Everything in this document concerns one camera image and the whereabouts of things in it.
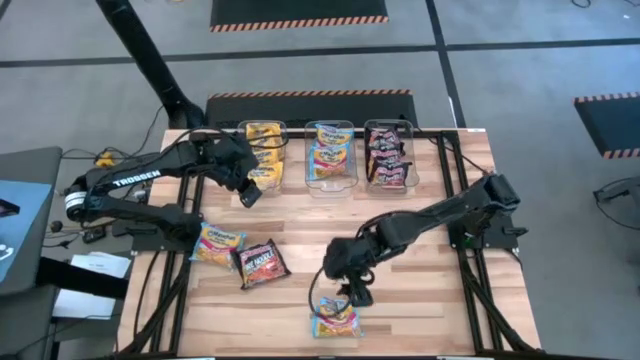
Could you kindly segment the black hazard-striped floor mat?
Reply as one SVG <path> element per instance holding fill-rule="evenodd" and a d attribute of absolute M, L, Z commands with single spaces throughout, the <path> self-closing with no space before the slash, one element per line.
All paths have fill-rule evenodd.
<path fill-rule="evenodd" d="M 385 0 L 212 0 L 215 33 L 387 23 Z"/>
<path fill-rule="evenodd" d="M 279 120 L 290 128 L 316 120 L 347 120 L 357 128 L 372 119 L 418 125 L 409 89 L 215 93 L 207 100 L 205 115 L 211 124 L 223 128 L 234 128 L 245 120 Z"/>
<path fill-rule="evenodd" d="M 576 97 L 573 105 L 604 159 L 640 157 L 640 92 Z"/>

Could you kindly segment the grey desk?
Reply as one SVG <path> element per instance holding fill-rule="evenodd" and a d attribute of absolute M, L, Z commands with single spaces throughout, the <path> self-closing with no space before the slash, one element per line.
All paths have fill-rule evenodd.
<path fill-rule="evenodd" d="M 0 154 L 0 180 L 51 185 L 50 193 L 31 225 L 16 263 L 9 270 L 9 277 L 0 284 L 0 296 L 23 292 L 33 287 L 36 282 L 61 153 L 62 149 L 55 146 Z"/>

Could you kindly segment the white paper sheets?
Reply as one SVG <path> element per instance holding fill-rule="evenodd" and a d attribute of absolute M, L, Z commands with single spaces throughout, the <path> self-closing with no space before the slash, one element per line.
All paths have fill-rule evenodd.
<path fill-rule="evenodd" d="M 124 278 L 131 260 L 104 252 L 74 255 L 71 265 L 93 272 Z M 55 318 L 87 318 L 107 320 L 111 317 L 116 300 L 89 293 L 62 289 L 59 291 L 52 316 Z"/>

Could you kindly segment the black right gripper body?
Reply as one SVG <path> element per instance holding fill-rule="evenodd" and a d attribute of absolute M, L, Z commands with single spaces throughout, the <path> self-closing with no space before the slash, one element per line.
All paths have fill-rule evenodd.
<path fill-rule="evenodd" d="M 345 296 L 353 307 L 374 303 L 369 286 L 375 281 L 372 271 L 380 247 L 371 238 L 334 238 L 326 249 L 323 271 L 331 280 L 343 280 L 337 295 Z"/>

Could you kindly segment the black aluminium table frame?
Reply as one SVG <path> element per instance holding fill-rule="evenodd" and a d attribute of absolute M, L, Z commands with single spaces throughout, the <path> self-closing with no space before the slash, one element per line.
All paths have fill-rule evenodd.
<path fill-rule="evenodd" d="M 439 150 L 420 131 L 405 144 L 419 176 L 406 193 L 377 196 L 359 182 L 340 197 L 315 197 L 305 182 L 305 146 L 304 139 L 289 142 L 279 188 L 252 207 L 205 181 L 201 213 L 206 225 L 184 254 L 136 255 L 118 329 L 120 347 L 143 329 L 163 283 L 188 265 L 186 297 L 171 304 L 146 351 L 277 358 L 472 352 L 457 255 L 442 227 L 375 268 L 374 303 L 360 311 L 359 333 L 313 335 L 309 302 L 338 290 L 319 273 L 328 243 L 352 236 L 376 215 L 425 208 L 461 186 L 452 152 Z"/>

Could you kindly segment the blue Maruchan beef ramen pack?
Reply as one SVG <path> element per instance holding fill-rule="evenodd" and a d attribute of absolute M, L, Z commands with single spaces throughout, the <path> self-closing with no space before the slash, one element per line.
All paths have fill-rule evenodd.
<path fill-rule="evenodd" d="M 326 124 L 316 124 L 316 142 L 319 146 L 340 146 L 349 143 L 353 137 L 350 128 L 339 128 Z"/>
<path fill-rule="evenodd" d="M 347 173 L 349 160 L 349 145 L 314 145 L 309 150 L 309 174 L 310 181 L 341 176 Z"/>
<path fill-rule="evenodd" d="M 315 307 L 311 324 L 312 336 L 329 337 L 362 337 L 360 316 L 357 310 L 341 299 L 323 297 Z"/>

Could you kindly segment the black beam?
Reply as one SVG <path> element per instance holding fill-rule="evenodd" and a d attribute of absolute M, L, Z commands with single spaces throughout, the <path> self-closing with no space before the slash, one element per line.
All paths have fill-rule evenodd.
<path fill-rule="evenodd" d="M 95 296 L 124 299 L 129 281 L 125 278 L 83 269 L 70 263 L 41 257 L 36 275 L 37 285 L 52 285 L 60 289 Z"/>

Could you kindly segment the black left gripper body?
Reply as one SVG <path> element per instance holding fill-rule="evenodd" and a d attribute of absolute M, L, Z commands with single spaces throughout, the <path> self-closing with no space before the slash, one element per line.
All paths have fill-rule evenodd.
<path fill-rule="evenodd" d="M 262 192 L 249 173 L 259 162 L 248 142 L 238 134 L 223 133 L 214 145 L 215 166 L 212 179 L 229 191 L 238 193 L 245 208 L 251 208 Z"/>

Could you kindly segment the black fire noodle pack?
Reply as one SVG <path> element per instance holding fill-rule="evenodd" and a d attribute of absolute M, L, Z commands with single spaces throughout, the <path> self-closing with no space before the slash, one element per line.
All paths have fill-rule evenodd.
<path fill-rule="evenodd" d="M 368 145 L 374 150 L 395 149 L 401 144 L 398 132 L 390 128 L 373 129 L 369 134 Z"/>
<path fill-rule="evenodd" d="M 383 187 L 404 187 L 409 175 L 410 162 L 375 162 L 369 175 L 369 183 Z"/>
<path fill-rule="evenodd" d="M 231 258 L 242 281 L 241 290 L 250 290 L 259 284 L 284 278 L 291 274 L 272 239 L 269 239 L 265 244 L 233 250 Z"/>
<path fill-rule="evenodd" d="M 404 155 L 405 151 L 402 146 L 398 148 L 370 148 L 368 164 L 372 166 L 375 161 L 399 161 Z"/>

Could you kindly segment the clear plastic bin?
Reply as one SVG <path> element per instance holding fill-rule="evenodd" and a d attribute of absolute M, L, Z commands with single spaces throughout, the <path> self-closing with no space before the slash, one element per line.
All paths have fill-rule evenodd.
<path fill-rule="evenodd" d="M 281 138 L 283 139 L 284 142 L 284 146 L 279 150 L 280 152 L 280 157 L 283 161 L 283 163 L 285 163 L 285 153 L 286 153 L 286 146 L 288 144 L 288 137 L 287 137 L 287 133 L 286 133 L 286 126 L 283 122 L 280 121 L 269 121 L 269 120 L 253 120 L 253 121 L 243 121 L 238 125 L 238 131 L 243 133 L 246 140 L 250 141 L 250 139 L 248 139 L 246 137 L 246 125 L 250 122 L 277 122 L 281 125 Z M 253 153 L 255 153 L 256 151 L 259 151 L 259 149 L 255 149 L 251 146 L 251 150 Z M 284 178 L 284 165 L 283 165 L 283 177 L 282 177 L 282 181 L 280 186 L 277 189 L 273 189 L 271 191 L 261 191 L 265 196 L 276 196 L 281 192 L 281 187 L 282 187 L 282 183 L 283 183 L 283 178 Z"/>
<path fill-rule="evenodd" d="M 368 164 L 369 160 L 369 134 L 373 129 L 390 128 L 398 132 L 401 140 L 400 146 L 404 148 L 405 155 L 399 160 L 402 162 L 410 162 L 409 175 L 406 179 L 406 185 L 404 187 L 383 187 L 375 186 L 369 183 L 369 175 L 372 170 L 372 166 Z M 407 120 L 391 120 L 391 119 L 373 119 L 368 120 L 364 124 L 364 156 L 365 156 L 365 175 L 366 175 L 366 190 L 375 196 L 395 196 L 405 195 L 415 188 L 420 182 L 420 177 L 417 172 L 417 161 L 414 151 L 414 126 Z"/>
<path fill-rule="evenodd" d="M 316 142 L 316 124 L 326 124 L 339 128 L 350 128 L 353 130 L 352 140 L 347 143 L 349 145 L 349 160 L 347 162 L 347 173 L 345 175 L 329 177 L 316 181 L 309 180 L 309 150 L 312 146 L 318 145 Z M 305 126 L 305 162 L 305 183 L 313 196 L 346 196 L 358 183 L 354 125 L 347 120 L 318 120 L 307 123 Z"/>

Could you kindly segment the yellow noodle packet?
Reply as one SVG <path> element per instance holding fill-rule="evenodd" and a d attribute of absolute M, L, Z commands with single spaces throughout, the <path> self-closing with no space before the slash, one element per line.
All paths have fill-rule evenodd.
<path fill-rule="evenodd" d="M 199 238 L 189 260 L 216 264 L 233 270 L 235 264 L 232 253 L 243 247 L 245 239 L 246 234 L 243 232 L 228 232 L 202 222 Z"/>

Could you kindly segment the black floor device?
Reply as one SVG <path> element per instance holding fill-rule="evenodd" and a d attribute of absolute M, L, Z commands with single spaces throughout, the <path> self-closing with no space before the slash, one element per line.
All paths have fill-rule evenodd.
<path fill-rule="evenodd" d="M 640 176 L 614 180 L 593 192 L 597 202 L 610 202 L 618 197 L 630 196 L 640 206 Z"/>

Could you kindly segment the blue board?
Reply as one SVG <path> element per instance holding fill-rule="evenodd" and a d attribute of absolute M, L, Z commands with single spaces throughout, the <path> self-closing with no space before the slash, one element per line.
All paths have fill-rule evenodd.
<path fill-rule="evenodd" d="M 0 180 L 0 200 L 19 208 L 15 215 L 0 217 L 0 284 L 9 277 L 9 270 L 16 263 L 17 255 L 50 190 L 48 183 Z"/>

